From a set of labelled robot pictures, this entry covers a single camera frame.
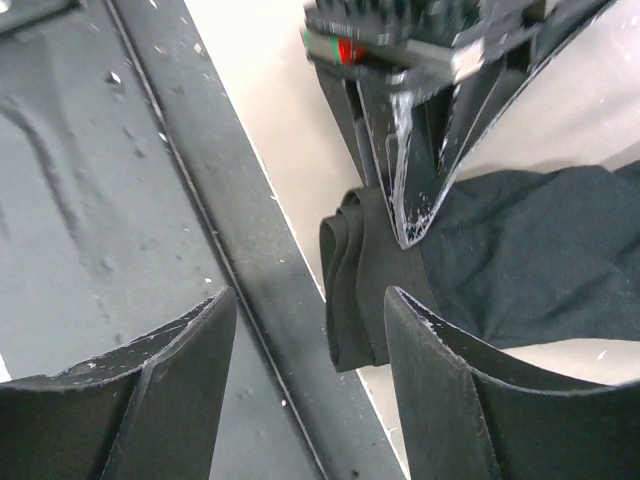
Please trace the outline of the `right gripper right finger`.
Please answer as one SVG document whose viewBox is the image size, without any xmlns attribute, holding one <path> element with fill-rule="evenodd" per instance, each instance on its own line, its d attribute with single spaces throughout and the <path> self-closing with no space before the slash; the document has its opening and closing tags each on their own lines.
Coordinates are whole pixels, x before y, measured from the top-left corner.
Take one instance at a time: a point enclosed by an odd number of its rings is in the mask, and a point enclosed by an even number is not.
<svg viewBox="0 0 640 480">
<path fill-rule="evenodd" d="M 639 385 L 605 386 L 518 360 L 400 288 L 384 299 L 415 479 L 635 479 Z"/>
</svg>

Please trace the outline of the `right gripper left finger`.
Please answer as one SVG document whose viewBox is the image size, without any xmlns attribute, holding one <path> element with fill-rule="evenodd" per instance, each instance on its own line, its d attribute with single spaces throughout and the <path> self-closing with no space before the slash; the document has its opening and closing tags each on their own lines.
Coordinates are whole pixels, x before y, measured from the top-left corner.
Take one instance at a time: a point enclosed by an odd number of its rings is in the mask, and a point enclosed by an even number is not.
<svg viewBox="0 0 640 480">
<path fill-rule="evenodd" d="M 208 478 L 235 331 L 224 287 L 115 350 L 3 383 L 2 478 Z"/>
</svg>

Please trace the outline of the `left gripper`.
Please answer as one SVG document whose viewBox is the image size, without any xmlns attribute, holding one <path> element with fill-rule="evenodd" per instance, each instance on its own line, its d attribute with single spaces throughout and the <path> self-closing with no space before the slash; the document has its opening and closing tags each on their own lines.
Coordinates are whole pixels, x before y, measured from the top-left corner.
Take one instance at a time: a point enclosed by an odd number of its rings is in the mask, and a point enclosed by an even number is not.
<svg viewBox="0 0 640 480">
<path fill-rule="evenodd" d="M 535 69 L 606 5 L 314 1 L 305 6 L 301 37 L 307 58 L 317 69 L 349 79 L 344 140 L 363 183 L 382 190 L 401 248 L 424 237 L 446 173 Z M 368 81 L 434 82 L 395 90 Z"/>
</svg>

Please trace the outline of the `black underwear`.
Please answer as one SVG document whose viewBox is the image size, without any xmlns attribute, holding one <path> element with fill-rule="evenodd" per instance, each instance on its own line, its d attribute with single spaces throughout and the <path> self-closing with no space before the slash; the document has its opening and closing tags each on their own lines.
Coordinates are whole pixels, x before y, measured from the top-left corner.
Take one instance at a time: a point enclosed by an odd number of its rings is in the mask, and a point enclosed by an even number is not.
<svg viewBox="0 0 640 480">
<path fill-rule="evenodd" d="M 639 337 L 637 163 L 458 182 L 408 249 L 385 213 L 378 189 L 353 189 L 320 224 L 326 331 L 340 372 L 388 363 L 390 286 L 500 349 Z"/>
</svg>

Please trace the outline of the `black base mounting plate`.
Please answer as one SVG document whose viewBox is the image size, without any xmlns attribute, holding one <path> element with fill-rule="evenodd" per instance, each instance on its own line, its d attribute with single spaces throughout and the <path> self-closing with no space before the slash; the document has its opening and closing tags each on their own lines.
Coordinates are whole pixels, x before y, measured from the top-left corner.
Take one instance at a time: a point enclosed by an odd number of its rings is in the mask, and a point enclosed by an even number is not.
<svg viewBox="0 0 640 480">
<path fill-rule="evenodd" d="M 206 479 L 400 479 L 181 1 L 1 5 L 1 386 L 219 290 L 236 331 Z"/>
</svg>

